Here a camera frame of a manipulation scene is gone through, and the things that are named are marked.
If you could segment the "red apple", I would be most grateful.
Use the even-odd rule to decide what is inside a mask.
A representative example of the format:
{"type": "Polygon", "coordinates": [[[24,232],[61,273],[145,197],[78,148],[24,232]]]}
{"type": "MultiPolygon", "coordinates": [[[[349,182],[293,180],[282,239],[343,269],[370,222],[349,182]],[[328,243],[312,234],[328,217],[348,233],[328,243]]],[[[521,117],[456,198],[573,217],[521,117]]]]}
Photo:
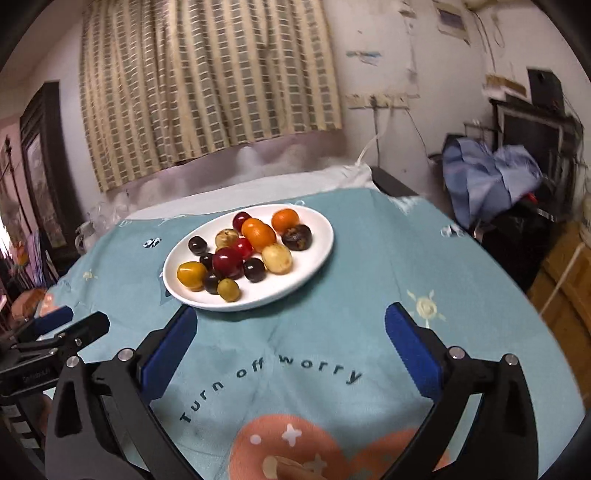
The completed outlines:
{"type": "Polygon", "coordinates": [[[238,279],[243,272],[242,256],[230,247],[219,248],[212,259],[212,266],[216,274],[224,278],[238,279]]]}

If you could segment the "yellow striped pepino melon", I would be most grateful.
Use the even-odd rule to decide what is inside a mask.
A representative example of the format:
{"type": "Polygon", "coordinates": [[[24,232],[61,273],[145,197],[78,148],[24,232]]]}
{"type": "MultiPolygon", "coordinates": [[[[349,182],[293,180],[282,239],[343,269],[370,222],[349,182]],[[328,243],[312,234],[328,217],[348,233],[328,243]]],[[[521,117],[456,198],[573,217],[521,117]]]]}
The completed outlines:
{"type": "Polygon", "coordinates": [[[290,273],[293,267],[293,256],[286,246],[274,243],[263,248],[263,263],[266,269],[276,275],[290,273]]]}

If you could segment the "orange tangerine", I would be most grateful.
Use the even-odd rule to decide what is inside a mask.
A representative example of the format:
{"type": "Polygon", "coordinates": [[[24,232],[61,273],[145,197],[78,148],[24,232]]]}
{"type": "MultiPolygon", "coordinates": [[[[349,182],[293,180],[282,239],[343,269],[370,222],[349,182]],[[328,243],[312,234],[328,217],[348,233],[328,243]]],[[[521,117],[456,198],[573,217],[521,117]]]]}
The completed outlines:
{"type": "Polygon", "coordinates": [[[300,224],[300,216],[297,211],[290,208],[283,208],[273,214],[271,227],[277,234],[283,235],[288,229],[300,224]]]}
{"type": "Polygon", "coordinates": [[[257,229],[252,229],[252,231],[247,233],[245,238],[249,239],[249,242],[252,243],[252,247],[257,253],[261,253],[264,247],[273,245],[277,242],[276,232],[266,223],[263,223],[263,225],[257,229]]]}

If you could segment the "dark purple plum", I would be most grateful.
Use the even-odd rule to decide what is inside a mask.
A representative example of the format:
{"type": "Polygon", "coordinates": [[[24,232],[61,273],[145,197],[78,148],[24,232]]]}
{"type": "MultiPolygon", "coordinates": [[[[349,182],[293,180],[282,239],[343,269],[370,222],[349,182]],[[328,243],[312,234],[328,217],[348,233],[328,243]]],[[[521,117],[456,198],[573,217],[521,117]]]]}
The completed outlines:
{"type": "Polygon", "coordinates": [[[304,251],[311,247],[311,229],[304,224],[298,224],[287,228],[281,235],[283,245],[291,251],[304,251]]]}

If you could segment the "orange persimmon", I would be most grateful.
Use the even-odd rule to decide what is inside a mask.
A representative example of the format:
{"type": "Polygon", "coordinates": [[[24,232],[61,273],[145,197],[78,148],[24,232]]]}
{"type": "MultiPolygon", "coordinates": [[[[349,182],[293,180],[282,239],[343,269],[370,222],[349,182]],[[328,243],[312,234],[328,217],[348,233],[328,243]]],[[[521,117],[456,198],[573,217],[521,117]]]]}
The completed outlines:
{"type": "Polygon", "coordinates": [[[204,289],[204,279],[207,275],[207,268],[198,261],[181,263],[176,269],[177,280],[190,291],[204,289]]]}

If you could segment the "small yellow-green fruit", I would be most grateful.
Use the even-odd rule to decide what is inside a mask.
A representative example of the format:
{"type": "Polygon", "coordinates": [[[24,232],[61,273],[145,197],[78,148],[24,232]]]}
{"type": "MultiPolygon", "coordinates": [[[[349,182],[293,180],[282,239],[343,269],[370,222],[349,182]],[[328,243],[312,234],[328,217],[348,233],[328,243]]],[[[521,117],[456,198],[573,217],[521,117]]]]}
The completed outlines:
{"type": "Polygon", "coordinates": [[[225,302],[231,303],[240,299],[242,291],[235,280],[230,278],[222,279],[218,282],[216,292],[225,302]]]}

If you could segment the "dark framed picture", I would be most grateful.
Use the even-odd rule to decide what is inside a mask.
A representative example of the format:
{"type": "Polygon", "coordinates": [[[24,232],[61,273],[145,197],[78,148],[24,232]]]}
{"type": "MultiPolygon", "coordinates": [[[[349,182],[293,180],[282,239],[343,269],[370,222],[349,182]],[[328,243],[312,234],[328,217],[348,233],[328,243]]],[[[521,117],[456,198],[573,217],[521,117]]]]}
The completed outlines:
{"type": "Polygon", "coordinates": [[[77,228],[84,217],[68,166],[57,81],[44,83],[29,101],[20,117],[20,138],[41,244],[62,276],[79,258],[77,228]]]}

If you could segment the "dark red plum on plate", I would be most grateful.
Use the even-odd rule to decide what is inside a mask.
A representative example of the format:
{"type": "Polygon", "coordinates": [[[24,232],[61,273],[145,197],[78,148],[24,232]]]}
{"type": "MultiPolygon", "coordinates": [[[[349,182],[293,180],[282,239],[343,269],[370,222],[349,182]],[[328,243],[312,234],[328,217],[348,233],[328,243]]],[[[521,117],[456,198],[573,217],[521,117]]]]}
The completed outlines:
{"type": "Polygon", "coordinates": [[[238,233],[242,233],[242,226],[248,221],[252,216],[245,211],[240,211],[235,214],[235,217],[232,219],[232,228],[235,229],[238,233]]]}

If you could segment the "teal printed tablecloth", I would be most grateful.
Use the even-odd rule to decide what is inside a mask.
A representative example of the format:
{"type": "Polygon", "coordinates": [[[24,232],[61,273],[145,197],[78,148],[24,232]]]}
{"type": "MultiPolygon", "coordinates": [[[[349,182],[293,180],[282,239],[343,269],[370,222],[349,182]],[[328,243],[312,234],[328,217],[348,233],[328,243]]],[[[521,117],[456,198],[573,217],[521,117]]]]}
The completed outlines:
{"type": "Polygon", "coordinates": [[[256,479],[280,454],[335,479],[380,476],[431,407],[385,330],[395,302],[448,345],[522,365],[546,470],[584,406],[559,345],[522,291],[423,199],[369,189],[304,199],[328,218],[328,261],[286,298],[202,312],[164,396],[162,426],[206,479],[256,479]]]}

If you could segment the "small orange fruit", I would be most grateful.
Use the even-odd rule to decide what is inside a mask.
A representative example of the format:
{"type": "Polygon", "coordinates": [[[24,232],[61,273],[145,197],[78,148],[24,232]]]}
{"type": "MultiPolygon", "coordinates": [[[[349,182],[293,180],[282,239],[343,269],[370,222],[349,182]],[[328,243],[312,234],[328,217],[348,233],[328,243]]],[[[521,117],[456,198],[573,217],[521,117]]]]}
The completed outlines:
{"type": "Polygon", "coordinates": [[[246,236],[247,233],[252,231],[252,229],[257,229],[262,225],[263,222],[261,222],[257,218],[250,217],[249,219],[246,219],[245,222],[242,223],[242,229],[240,229],[240,231],[242,232],[242,236],[246,236]]]}

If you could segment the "white round plate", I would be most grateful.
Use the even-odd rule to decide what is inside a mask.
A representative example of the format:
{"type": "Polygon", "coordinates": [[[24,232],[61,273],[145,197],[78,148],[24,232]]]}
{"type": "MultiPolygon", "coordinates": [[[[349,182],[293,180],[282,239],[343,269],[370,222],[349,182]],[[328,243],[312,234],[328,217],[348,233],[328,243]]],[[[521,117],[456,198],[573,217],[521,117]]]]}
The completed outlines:
{"type": "Polygon", "coordinates": [[[304,206],[270,204],[218,216],[169,252],[162,278],[177,300],[206,311],[242,311],[276,301],[328,260],[335,233],[304,206]]]}

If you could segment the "blue clothes pile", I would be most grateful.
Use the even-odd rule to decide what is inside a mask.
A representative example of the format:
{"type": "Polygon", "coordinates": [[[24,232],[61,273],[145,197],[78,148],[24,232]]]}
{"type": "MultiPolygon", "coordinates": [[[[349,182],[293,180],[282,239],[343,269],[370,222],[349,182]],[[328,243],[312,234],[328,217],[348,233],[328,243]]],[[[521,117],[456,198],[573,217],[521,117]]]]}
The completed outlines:
{"type": "Polygon", "coordinates": [[[536,191],[543,174],[521,145],[491,151],[468,137],[444,148],[443,176],[457,222],[465,229],[490,221],[536,191]]]}

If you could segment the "striped beige curtain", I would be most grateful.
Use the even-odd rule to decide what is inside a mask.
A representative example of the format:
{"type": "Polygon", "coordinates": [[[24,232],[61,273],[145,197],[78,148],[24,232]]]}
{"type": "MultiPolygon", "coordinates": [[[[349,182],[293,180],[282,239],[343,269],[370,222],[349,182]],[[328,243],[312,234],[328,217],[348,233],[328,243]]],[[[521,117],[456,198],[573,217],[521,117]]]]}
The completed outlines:
{"type": "Polygon", "coordinates": [[[79,90],[104,192],[226,148],[342,128],[318,1],[90,1],[79,90]]]}

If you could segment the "black television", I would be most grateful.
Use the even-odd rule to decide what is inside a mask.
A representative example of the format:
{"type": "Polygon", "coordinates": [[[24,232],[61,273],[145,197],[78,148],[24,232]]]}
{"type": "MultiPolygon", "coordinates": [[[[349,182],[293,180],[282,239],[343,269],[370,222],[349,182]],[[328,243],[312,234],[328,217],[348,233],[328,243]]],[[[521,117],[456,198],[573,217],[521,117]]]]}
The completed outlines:
{"type": "Polygon", "coordinates": [[[524,101],[491,99],[493,148],[524,147],[538,164],[551,192],[552,209],[572,211],[578,177],[583,126],[575,117],[538,108],[524,101]]]}

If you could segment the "white power strip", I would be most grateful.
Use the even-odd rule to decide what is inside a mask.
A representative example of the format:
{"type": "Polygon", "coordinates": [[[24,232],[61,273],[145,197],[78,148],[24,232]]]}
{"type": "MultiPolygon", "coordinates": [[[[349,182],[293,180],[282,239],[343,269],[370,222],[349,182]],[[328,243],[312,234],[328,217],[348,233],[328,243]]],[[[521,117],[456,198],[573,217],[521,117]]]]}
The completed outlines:
{"type": "Polygon", "coordinates": [[[405,93],[347,94],[345,104],[348,109],[410,109],[405,93]]]}

